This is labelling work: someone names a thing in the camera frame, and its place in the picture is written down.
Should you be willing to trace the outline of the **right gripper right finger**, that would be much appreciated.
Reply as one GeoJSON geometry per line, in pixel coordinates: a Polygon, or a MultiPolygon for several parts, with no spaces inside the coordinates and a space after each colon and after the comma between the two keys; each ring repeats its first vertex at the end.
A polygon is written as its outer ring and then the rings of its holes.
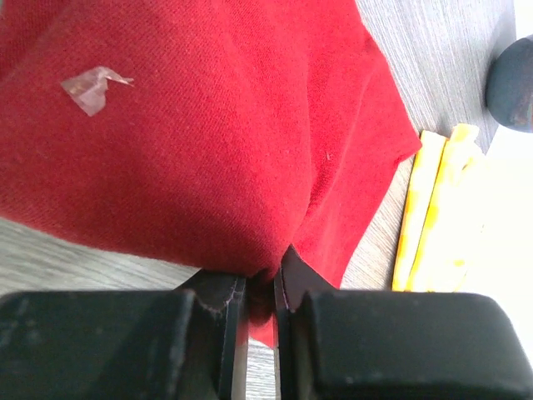
{"type": "Polygon", "coordinates": [[[274,280],[283,399],[529,399],[532,368],[491,298],[340,290],[289,248],[274,280]]]}

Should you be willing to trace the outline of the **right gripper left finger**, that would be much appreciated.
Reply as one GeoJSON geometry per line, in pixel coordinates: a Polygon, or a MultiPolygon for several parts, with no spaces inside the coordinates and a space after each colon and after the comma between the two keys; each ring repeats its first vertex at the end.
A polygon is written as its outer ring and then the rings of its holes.
{"type": "Polygon", "coordinates": [[[244,277],[172,290],[14,292],[1,299],[4,399],[242,399],[244,277]]]}

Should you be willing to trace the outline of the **red t-shirt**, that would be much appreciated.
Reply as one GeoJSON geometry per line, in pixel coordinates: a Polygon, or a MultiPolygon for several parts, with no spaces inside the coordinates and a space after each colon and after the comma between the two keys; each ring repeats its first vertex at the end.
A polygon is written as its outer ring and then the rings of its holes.
{"type": "Polygon", "coordinates": [[[338,286],[419,148],[353,1],[7,1],[1,215],[255,278],[288,248],[338,286]]]}

